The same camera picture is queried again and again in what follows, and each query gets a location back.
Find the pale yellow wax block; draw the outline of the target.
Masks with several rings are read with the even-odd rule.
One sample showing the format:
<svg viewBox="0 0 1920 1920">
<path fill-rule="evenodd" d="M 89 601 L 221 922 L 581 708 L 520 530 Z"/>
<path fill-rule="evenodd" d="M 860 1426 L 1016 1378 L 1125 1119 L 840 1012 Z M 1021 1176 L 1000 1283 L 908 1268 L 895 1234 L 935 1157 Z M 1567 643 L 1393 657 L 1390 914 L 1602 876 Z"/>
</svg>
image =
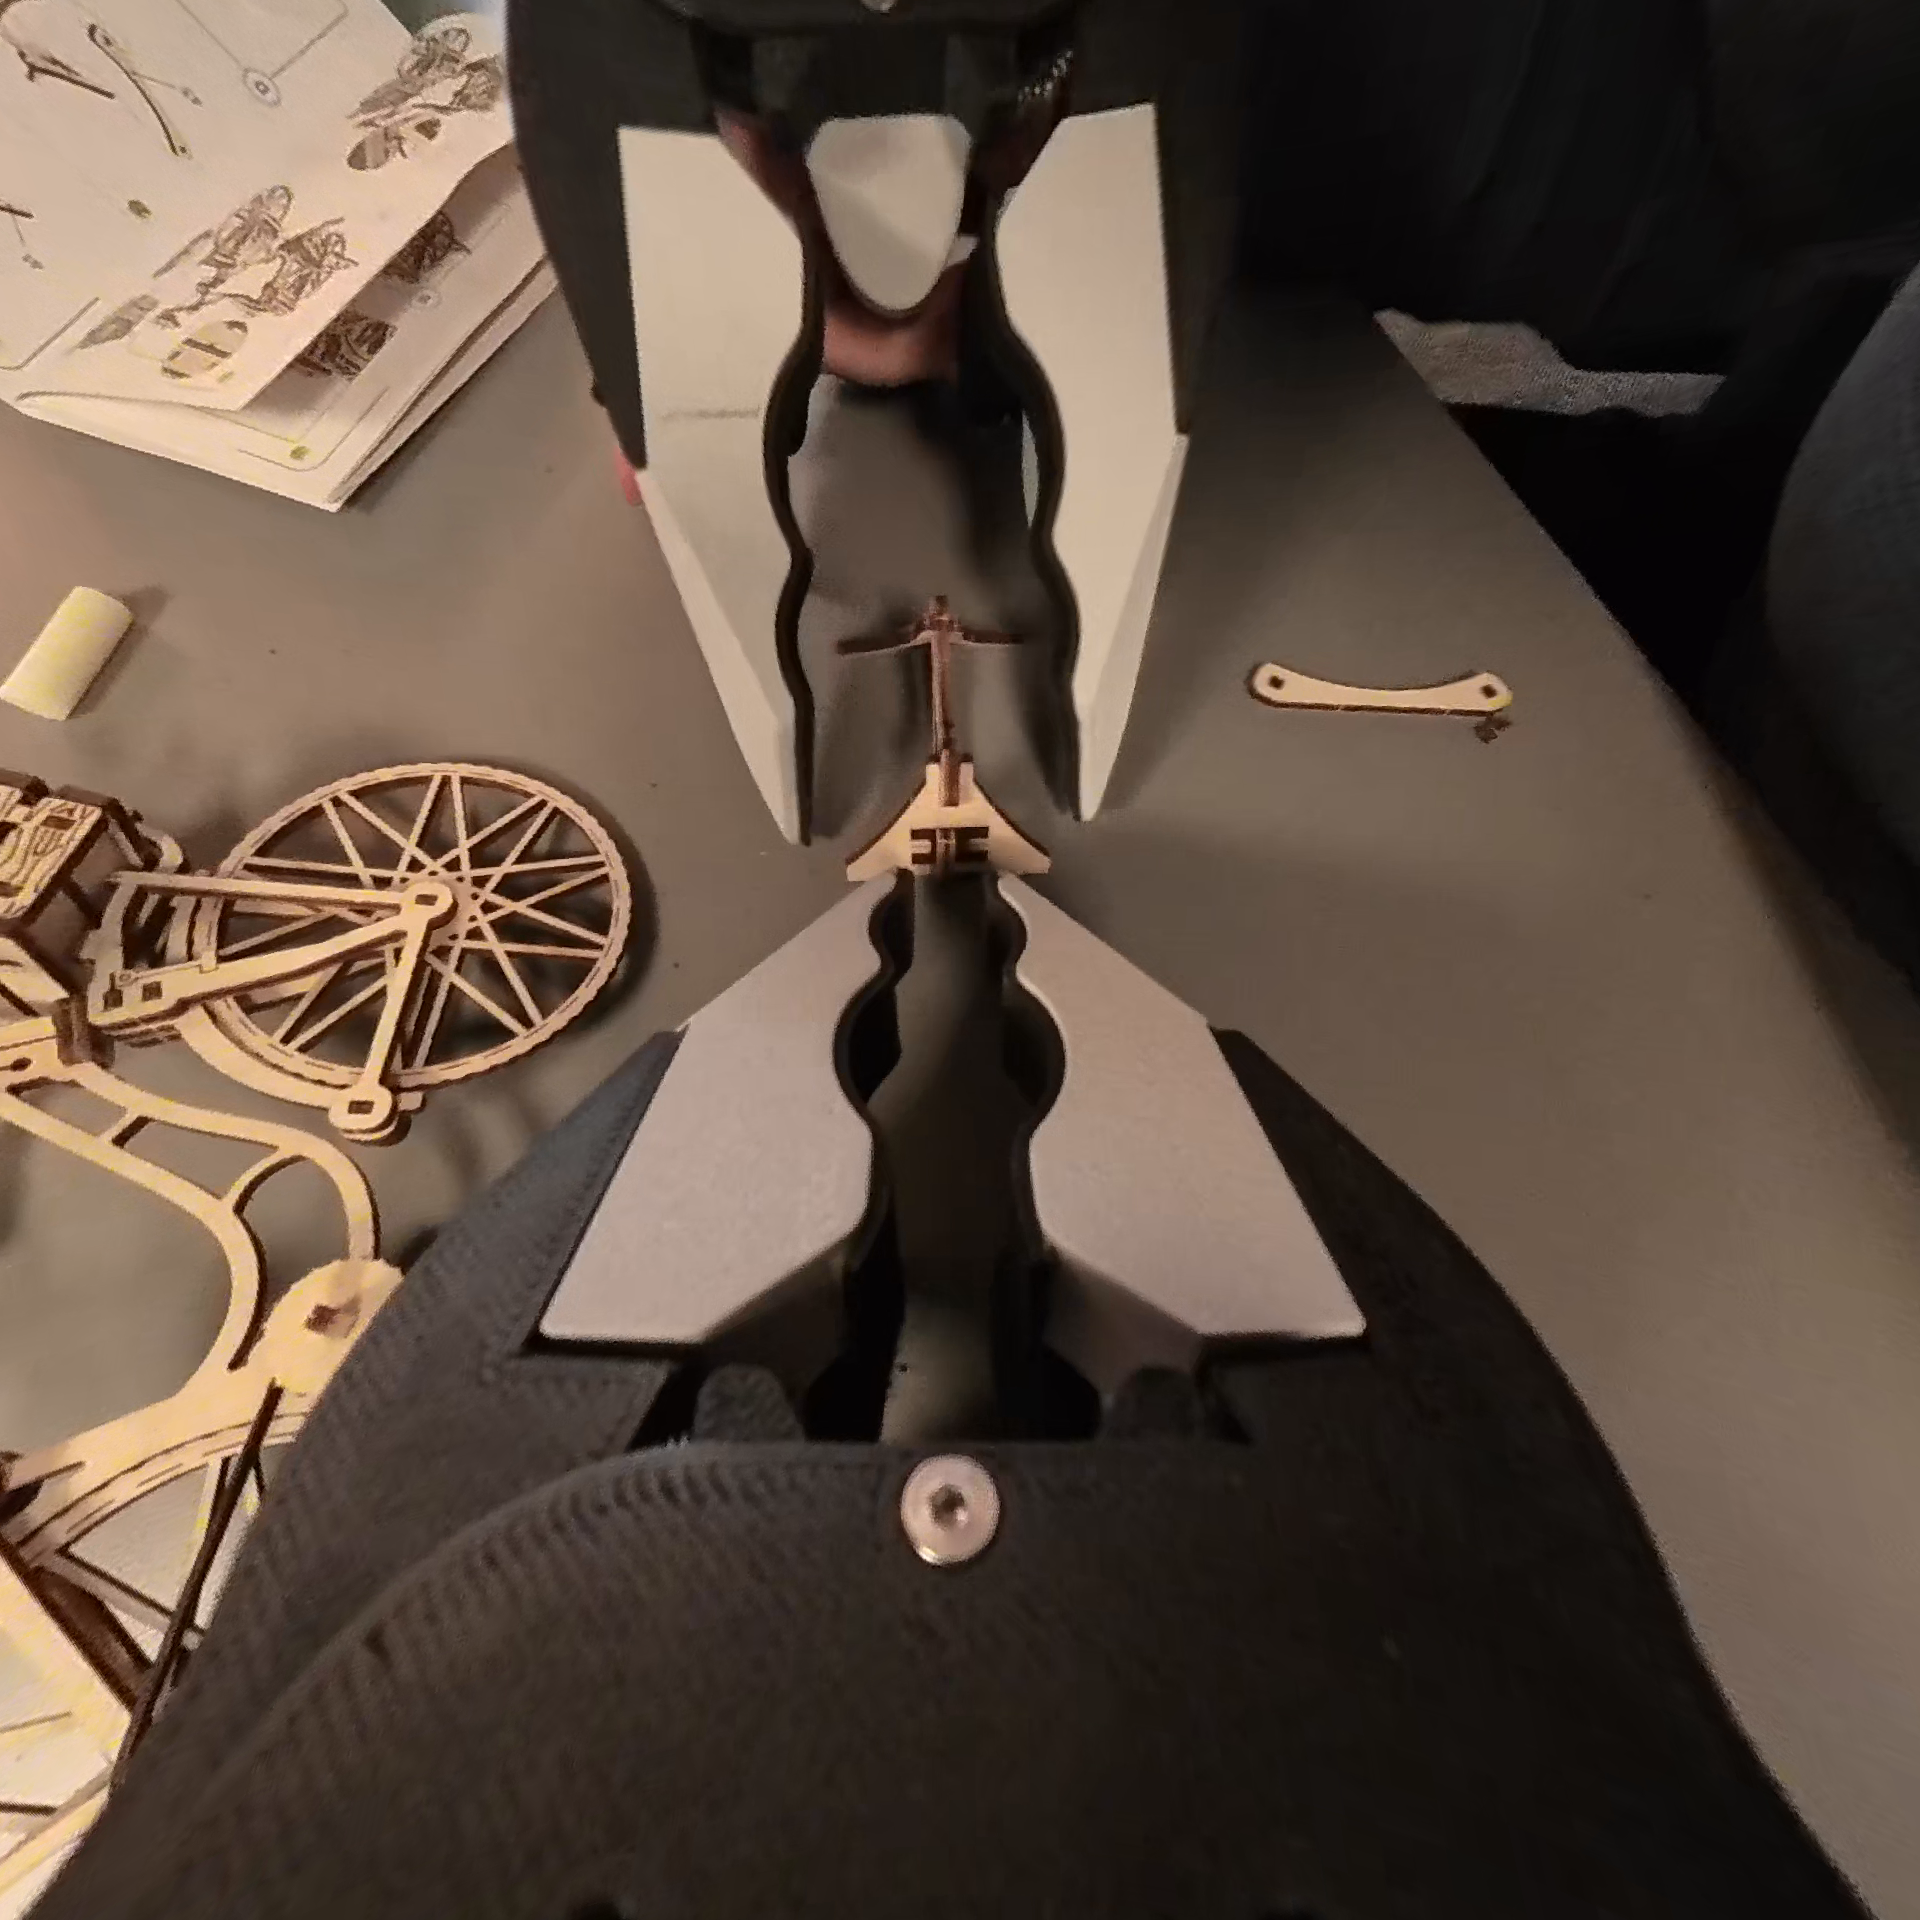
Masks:
<svg viewBox="0 0 1920 1920">
<path fill-rule="evenodd" d="M 121 599 L 72 587 L 7 672 L 2 701 L 47 722 L 72 719 L 130 628 Z"/>
</svg>

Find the wooden bicycle model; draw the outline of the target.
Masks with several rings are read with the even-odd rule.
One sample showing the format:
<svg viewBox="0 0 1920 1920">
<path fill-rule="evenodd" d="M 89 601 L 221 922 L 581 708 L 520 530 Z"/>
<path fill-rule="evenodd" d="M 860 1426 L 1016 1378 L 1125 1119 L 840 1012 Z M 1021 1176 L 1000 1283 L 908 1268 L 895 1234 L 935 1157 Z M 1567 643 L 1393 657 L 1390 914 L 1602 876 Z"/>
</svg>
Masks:
<svg viewBox="0 0 1920 1920">
<path fill-rule="evenodd" d="M 4 1453 L 4 1915 L 105 1810 L 208 1589 L 393 1297 L 352 1145 L 513 1066 L 624 968 L 632 879 L 552 784 L 333 779 L 201 866 L 121 800 L 4 775 L 4 1135 L 194 1227 L 224 1271 L 170 1392 Z"/>
</svg>

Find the white instruction booklet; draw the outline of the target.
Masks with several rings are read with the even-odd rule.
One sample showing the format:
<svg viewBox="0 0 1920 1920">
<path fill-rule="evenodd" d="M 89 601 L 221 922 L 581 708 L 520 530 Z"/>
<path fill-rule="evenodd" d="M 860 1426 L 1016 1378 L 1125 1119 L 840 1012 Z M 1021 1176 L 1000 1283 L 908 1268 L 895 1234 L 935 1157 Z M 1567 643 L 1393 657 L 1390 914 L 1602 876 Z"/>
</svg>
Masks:
<svg viewBox="0 0 1920 1920">
<path fill-rule="evenodd" d="M 558 287 L 503 9 L 4 2 L 4 404 L 341 511 Z"/>
</svg>

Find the person's right hand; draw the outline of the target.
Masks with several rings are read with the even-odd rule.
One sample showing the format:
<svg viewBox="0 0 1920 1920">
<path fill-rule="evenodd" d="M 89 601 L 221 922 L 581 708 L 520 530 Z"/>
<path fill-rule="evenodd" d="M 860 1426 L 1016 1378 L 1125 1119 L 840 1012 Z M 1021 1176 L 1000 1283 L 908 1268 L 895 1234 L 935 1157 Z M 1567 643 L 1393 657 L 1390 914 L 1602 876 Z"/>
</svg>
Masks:
<svg viewBox="0 0 1920 1920">
<path fill-rule="evenodd" d="M 952 380 L 962 327 L 964 268 L 938 277 L 903 316 L 882 316 L 834 284 L 823 303 L 823 370 L 868 392 Z"/>
</svg>

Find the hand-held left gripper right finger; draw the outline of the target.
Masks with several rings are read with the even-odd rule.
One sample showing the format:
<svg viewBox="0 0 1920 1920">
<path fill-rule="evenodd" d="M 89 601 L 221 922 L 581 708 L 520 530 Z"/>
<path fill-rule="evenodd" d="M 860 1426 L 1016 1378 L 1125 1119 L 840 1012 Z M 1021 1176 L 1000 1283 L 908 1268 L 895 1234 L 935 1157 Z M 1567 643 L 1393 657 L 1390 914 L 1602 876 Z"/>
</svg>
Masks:
<svg viewBox="0 0 1920 1920">
<path fill-rule="evenodd" d="M 1080 1439 L 1143 1373 L 1364 1339 L 1364 1312 L 1212 1021 L 1029 880 L 989 941 L 1014 1091 L 998 1412 Z"/>
</svg>

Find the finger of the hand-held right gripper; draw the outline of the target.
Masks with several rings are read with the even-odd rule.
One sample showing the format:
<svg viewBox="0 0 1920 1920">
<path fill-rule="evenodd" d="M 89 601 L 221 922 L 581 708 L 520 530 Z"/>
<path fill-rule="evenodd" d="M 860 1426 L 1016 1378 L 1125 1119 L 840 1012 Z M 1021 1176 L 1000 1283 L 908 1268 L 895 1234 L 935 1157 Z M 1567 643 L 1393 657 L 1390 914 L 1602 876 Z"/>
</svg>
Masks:
<svg viewBox="0 0 1920 1920">
<path fill-rule="evenodd" d="M 998 207 L 991 268 L 1016 370 L 1038 380 L 1026 503 L 1045 581 L 1063 595 L 1065 781 L 1085 823 L 1128 727 L 1189 452 L 1158 113 L 1066 115 Z"/>
<path fill-rule="evenodd" d="M 778 653 L 792 546 L 770 481 L 805 253 L 714 133 L 624 129 L 616 179 L 639 383 L 639 501 L 760 800 L 805 841 L 800 696 Z"/>
</svg>

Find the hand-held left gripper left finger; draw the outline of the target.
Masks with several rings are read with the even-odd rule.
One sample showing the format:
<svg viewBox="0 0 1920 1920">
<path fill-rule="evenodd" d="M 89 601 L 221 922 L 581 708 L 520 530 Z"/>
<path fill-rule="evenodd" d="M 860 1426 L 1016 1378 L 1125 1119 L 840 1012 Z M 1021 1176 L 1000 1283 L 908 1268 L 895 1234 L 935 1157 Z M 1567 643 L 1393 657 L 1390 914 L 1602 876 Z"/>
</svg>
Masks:
<svg viewBox="0 0 1920 1920">
<path fill-rule="evenodd" d="M 863 880 L 684 1021 L 542 1345 L 753 1364 L 809 1433 L 877 1435 L 905 1284 L 872 1096 L 911 955 L 911 880 Z"/>
</svg>

